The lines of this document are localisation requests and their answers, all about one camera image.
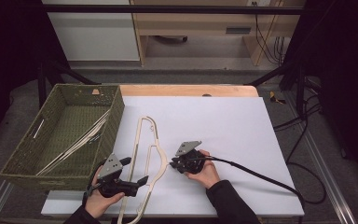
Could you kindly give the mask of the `black horizontal frame bar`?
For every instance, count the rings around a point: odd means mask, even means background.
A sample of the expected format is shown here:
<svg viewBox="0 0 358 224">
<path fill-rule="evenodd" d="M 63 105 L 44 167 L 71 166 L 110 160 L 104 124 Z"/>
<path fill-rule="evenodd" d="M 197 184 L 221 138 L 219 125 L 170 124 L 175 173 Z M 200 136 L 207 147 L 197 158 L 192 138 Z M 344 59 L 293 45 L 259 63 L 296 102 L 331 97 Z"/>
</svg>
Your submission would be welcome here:
<svg viewBox="0 0 358 224">
<path fill-rule="evenodd" d="M 46 12 L 301 15 L 303 7 L 215 7 L 161 5 L 43 5 Z"/>
</svg>

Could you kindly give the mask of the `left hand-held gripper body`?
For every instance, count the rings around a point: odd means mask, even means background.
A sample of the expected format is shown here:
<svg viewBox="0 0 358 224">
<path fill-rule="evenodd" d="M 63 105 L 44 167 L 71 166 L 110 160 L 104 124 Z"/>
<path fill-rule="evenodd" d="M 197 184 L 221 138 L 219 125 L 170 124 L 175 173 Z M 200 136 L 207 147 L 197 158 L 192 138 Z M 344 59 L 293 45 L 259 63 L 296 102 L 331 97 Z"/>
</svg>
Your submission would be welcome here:
<svg viewBox="0 0 358 224">
<path fill-rule="evenodd" d="M 136 196 L 137 184 L 120 179 L 123 167 L 115 153 L 112 153 L 103 164 L 97 177 L 97 183 L 100 185 L 100 193 L 105 198 L 110 198 L 120 192 L 123 192 L 126 196 Z"/>
</svg>

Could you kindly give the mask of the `white cabinet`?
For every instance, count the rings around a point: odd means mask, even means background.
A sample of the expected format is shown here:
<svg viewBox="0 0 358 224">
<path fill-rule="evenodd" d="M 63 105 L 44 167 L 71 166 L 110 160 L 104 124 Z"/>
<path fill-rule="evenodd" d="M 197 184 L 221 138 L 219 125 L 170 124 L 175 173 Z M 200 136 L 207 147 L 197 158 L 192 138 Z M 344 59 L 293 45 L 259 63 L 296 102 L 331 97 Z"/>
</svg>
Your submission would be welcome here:
<svg viewBox="0 0 358 224">
<path fill-rule="evenodd" d="M 139 61 L 130 13 L 48 14 L 68 61 Z"/>
</svg>

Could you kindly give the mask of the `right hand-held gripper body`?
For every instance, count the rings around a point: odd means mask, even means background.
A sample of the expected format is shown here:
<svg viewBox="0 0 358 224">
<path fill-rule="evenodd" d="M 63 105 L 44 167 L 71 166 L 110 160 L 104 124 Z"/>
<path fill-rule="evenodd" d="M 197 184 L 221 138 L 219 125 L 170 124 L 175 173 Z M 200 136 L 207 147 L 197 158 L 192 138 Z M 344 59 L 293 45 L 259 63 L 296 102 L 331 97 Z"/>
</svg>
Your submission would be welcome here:
<svg viewBox="0 0 358 224">
<path fill-rule="evenodd" d="M 175 154 L 175 168 L 182 174 L 198 174 L 205 163 L 205 156 L 196 150 L 201 141 L 183 142 Z"/>
</svg>

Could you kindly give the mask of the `black curtain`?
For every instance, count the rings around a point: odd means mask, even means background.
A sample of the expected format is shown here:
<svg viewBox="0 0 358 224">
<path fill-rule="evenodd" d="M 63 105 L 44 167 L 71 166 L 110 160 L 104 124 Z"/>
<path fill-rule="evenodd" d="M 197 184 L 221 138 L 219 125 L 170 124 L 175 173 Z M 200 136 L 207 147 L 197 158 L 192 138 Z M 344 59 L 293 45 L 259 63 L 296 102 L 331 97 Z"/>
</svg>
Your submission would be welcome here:
<svg viewBox="0 0 358 224">
<path fill-rule="evenodd" d="M 308 76 L 321 80 L 321 103 L 337 139 L 358 163 L 358 0 L 306 0 L 289 58 L 299 46 Z"/>
<path fill-rule="evenodd" d="M 11 91 L 36 79 L 40 65 L 69 65 L 42 6 L 42 0 L 0 0 L 0 122 Z"/>
</svg>

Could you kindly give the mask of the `white table sheet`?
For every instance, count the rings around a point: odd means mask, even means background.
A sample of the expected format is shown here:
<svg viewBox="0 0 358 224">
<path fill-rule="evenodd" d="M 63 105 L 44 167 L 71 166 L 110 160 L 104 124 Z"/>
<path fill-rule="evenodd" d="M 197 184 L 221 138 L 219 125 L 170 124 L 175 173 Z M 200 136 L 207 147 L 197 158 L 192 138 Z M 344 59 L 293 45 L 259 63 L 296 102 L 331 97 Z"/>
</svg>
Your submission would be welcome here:
<svg viewBox="0 0 358 224">
<path fill-rule="evenodd" d="M 260 97 L 146 97 L 127 96 L 114 152 L 132 155 L 140 117 L 158 126 L 159 144 L 172 158 L 185 141 L 201 141 L 200 148 L 217 158 L 221 178 L 229 180 L 261 217 L 296 217 L 304 211 L 291 192 L 294 183 L 284 162 L 268 111 Z M 145 120 L 133 178 L 145 174 L 148 146 L 154 138 Z M 155 148 L 148 176 L 160 166 Z"/>
</svg>

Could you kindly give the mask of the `olive green woven basket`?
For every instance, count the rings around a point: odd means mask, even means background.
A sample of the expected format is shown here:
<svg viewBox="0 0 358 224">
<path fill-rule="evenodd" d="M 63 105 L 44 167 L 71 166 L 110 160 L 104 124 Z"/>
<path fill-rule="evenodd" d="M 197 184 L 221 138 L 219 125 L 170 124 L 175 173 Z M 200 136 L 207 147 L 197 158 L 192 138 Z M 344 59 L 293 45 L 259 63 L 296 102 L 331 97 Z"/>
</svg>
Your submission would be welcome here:
<svg viewBox="0 0 358 224">
<path fill-rule="evenodd" d="M 125 104 L 116 85 L 57 84 L 0 172 L 5 180 L 38 190 L 82 190 L 113 151 Z M 110 110 L 101 137 L 46 175 L 37 175 Z"/>
</svg>

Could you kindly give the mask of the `white wall socket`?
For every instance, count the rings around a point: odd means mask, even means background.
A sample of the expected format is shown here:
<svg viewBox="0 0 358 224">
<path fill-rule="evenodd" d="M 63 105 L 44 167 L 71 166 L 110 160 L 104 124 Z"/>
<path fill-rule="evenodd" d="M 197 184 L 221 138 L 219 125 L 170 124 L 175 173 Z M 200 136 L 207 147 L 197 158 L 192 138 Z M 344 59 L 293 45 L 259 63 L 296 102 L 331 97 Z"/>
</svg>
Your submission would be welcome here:
<svg viewBox="0 0 358 224">
<path fill-rule="evenodd" d="M 271 0 L 248 0 L 248 7 L 268 7 Z"/>
</svg>

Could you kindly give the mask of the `black metal stand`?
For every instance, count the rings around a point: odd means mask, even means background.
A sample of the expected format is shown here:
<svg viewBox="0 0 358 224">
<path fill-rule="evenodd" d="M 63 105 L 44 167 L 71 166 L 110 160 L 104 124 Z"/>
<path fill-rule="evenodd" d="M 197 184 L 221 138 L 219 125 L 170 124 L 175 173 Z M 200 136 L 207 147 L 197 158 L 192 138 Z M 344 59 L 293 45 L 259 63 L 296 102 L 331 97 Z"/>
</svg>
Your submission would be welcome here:
<svg viewBox="0 0 358 224">
<path fill-rule="evenodd" d="M 39 107 L 43 106 L 48 97 L 46 81 L 48 81 L 52 87 L 58 83 L 64 83 L 62 74 L 68 75 L 86 85 L 97 85 L 97 82 L 83 77 L 68 66 L 64 66 L 56 61 L 44 61 L 37 69 Z"/>
<path fill-rule="evenodd" d="M 296 85 L 296 112 L 301 118 L 303 118 L 305 116 L 305 109 L 303 106 L 305 73 L 301 63 L 295 61 L 284 63 L 278 68 L 268 72 L 266 75 L 249 83 L 245 83 L 245 86 L 257 87 L 278 75 L 282 75 L 282 80 L 279 84 L 279 87 L 282 91 L 289 91 L 294 85 Z"/>
</svg>

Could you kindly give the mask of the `person's right hand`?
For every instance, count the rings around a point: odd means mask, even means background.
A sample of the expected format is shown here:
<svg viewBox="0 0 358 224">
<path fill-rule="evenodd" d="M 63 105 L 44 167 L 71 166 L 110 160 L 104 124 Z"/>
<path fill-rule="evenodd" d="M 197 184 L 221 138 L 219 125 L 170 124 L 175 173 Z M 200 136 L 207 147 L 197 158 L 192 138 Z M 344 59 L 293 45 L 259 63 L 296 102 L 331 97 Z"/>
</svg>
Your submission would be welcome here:
<svg viewBox="0 0 358 224">
<path fill-rule="evenodd" d="M 214 184 L 220 181 L 219 174 L 212 161 L 206 161 L 202 170 L 197 174 L 185 173 L 185 176 L 191 180 L 200 183 L 206 189 L 211 188 Z"/>
</svg>

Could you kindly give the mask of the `yellow and black tool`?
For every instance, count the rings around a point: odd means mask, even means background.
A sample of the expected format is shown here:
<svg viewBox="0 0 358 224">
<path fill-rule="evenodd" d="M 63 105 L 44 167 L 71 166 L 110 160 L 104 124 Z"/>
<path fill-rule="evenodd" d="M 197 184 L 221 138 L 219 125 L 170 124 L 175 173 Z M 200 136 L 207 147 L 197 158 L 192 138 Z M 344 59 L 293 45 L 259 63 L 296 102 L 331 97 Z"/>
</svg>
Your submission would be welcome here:
<svg viewBox="0 0 358 224">
<path fill-rule="evenodd" d="M 285 105 L 286 101 L 282 100 L 282 99 L 278 99 L 274 93 L 274 91 L 270 91 L 269 92 L 269 99 L 272 103 L 277 103 L 277 104 L 281 104 L 281 105 Z"/>
</svg>

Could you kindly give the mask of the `beige clothes hanger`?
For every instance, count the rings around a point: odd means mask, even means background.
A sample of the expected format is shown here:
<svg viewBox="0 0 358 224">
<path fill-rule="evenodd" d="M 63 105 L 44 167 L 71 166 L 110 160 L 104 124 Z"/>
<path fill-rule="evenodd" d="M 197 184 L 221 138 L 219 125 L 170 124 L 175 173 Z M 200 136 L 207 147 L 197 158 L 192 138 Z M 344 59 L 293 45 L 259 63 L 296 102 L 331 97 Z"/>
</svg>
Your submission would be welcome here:
<svg viewBox="0 0 358 224">
<path fill-rule="evenodd" d="M 83 134 L 81 134 L 75 140 L 74 143 L 72 143 L 67 149 L 65 149 L 55 159 L 48 163 L 43 169 L 41 169 L 37 175 L 46 175 L 72 154 L 77 152 L 80 148 L 86 144 L 92 144 L 93 142 L 97 141 L 102 135 L 102 127 L 106 123 L 109 114 L 110 110 L 107 110 L 104 114 L 102 114 Z"/>
<path fill-rule="evenodd" d="M 157 123 L 148 116 L 145 117 L 140 117 L 138 119 L 138 123 L 137 123 L 137 129 L 136 129 L 136 135 L 135 135 L 135 140 L 134 140 L 134 145 L 133 145 L 133 150 L 132 150 L 132 161 L 130 163 L 130 170 L 129 170 L 129 175 L 127 177 L 128 181 L 132 180 L 133 177 L 133 173 L 134 173 L 134 169 L 135 169 L 135 165 L 136 165 L 136 159 L 137 159 L 137 154 L 138 154 L 138 150 L 139 150 L 139 144 L 140 144 L 140 138 L 141 138 L 141 130 L 142 130 L 142 126 L 143 126 L 143 122 L 147 120 L 150 123 L 150 130 L 153 133 L 153 142 L 151 145 L 148 146 L 148 150 L 147 150 L 147 155 L 146 155 L 146 164 L 145 164 L 145 174 L 148 174 L 148 168 L 150 165 L 150 155 L 151 155 L 151 150 L 152 148 L 155 148 L 159 154 L 160 157 L 160 166 L 158 169 L 157 174 L 152 178 L 150 183 L 146 183 L 146 185 L 148 186 L 147 192 L 145 194 L 145 199 L 142 203 L 139 204 L 137 210 L 136 210 L 136 214 L 137 216 L 130 221 L 129 223 L 124 223 L 123 219 L 124 219 L 124 215 L 125 215 L 125 211 L 126 211 L 126 207 L 127 207 L 127 203 L 128 203 L 128 196 L 125 196 L 124 199 L 122 200 L 120 209 L 119 209 L 119 213 L 118 213 L 118 218 L 117 218 L 117 224 L 137 224 L 143 214 L 145 213 L 146 207 L 148 205 L 148 202 L 151 198 L 153 189 L 156 185 L 156 183 L 163 177 L 163 175 L 165 174 L 167 167 L 168 167 L 168 157 L 166 155 L 165 150 L 160 146 L 159 144 L 159 137 L 158 137 L 158 126 Z"/>
</svg>

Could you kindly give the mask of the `person's left hand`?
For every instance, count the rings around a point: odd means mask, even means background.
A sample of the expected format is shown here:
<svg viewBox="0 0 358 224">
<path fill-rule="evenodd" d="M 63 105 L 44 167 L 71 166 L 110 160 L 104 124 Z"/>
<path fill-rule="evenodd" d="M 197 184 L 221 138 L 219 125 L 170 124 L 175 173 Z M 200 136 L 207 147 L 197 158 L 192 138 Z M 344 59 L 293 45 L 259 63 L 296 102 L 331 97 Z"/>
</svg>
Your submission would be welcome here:
<svg viewBox="0 0 358 224">
<path fill-rule="evenodd" d="M 94 218 L 101 217 L 114 203 L 119 202 L 125 194 L 120 192 L 110 198 L 105 198 L 100 191 L 94 189 L 86 200 L 85 210 Z"/>
</svg>

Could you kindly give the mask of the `light wooden desk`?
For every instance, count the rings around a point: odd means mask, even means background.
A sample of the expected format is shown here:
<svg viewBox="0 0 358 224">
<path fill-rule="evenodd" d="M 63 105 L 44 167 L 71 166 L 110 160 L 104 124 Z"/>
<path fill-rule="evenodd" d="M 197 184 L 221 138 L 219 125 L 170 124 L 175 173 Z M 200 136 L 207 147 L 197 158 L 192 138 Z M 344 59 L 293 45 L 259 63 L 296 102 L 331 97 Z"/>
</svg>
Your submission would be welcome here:
<svg viewBox="0 0 358 224">
<path fill-rule="evenodd" d="M 132 5 L 248 7 L 248 0 L 130 0 Z M 307 0 L 271 0 L 269 7 L 303 7 Z M 227 27 L 251 27 L 243 38 L 253 65 L 258 66 L 268 52 L 267 43 L 274 36 L 290 38 L 297 15 L 241 14 L 162 14 L 135 13 L 135 27 L 140 36 L 227 35 Z"/>
</svg>

